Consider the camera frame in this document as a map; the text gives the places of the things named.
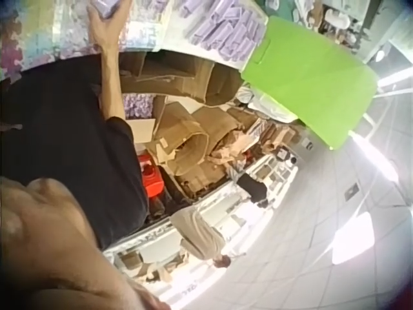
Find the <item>red container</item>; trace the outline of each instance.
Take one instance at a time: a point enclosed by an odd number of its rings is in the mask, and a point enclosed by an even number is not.
[[[141,164],[143,186],[149,198],[162,193],[165,186],[161,172],[148,153],[138,156]]]

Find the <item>finger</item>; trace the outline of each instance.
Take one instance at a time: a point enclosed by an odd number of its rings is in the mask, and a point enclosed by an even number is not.
[[[126,19],[129,16],[130,8],[132,7],[132,0],[120,0],[119,8],[113,16],[113,20],[116,20],[118,23],[126,23]]]

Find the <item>black shirt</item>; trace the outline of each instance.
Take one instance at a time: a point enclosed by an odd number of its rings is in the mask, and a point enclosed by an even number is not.
[[[102,250],[143,225],[148,198],[132,131],[122,119],[103,119],[76,68],[55,63],[24,74],[1,98],[1,120],[23,125],[1,135],[1,174],[23,185],[65,184]]]

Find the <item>hand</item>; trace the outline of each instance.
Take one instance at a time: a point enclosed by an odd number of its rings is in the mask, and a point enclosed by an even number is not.
[[[120,0],[119,8],[107,20],[102,20],[99,12],[93,5],[88,6],[90,21],[90,35],[92,39],[102,48],[102,52],[119,50],[119,36],[128,19],[132,0]]]

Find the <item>box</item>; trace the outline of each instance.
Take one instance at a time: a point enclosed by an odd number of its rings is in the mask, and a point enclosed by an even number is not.
[[[206,90],[205,105],[217,107],[232,101],[242,84],[238,70],[216,63]]]
[[[165,106],[154,140],[145,146],[157,164],[180,176],[202,161],[208,134],[179,102],[173,102]]]
[[[152,141],[157,132],[165,109],[165,96],[156,96],[153,102],[151,119],[127,119],[126,122],[132,129],[134,143],[146,143]]]
[[[168,76],[194,77],[196,73],[196,56],[160,51],[123,52],[119,56],[121,78],[133,78],[145,81]]]
[[[224,166],[203,161],[176,179],[188,197],[196,198],[199,192],[209,190],[226,177]]]
[[[140,77],[121,77],[122,92],[153,92],[166,96],[190,97],[199,103],[205,103],[208,82],[214,67],[214,62],[188,56],[189,67],[194,65],[193,76],[183,76],[182,71],[166,71],[158,68],[156,78],[141,74]]]
[[[258,116],[256,116],[253,113],[247,112],[245,110],[239,109],[239,108],[229,108],[227,110],[227,113],[230,114],[233,118],[238,120],[244,127],[245,132],[251,128],[253,124],[256,123],[256,121],[259,119]]]
[[[232,130],[241,128],[240,122],[220,108],[202,107],[192,115],[209,135],[206,155],[211,154],[217,144]]]

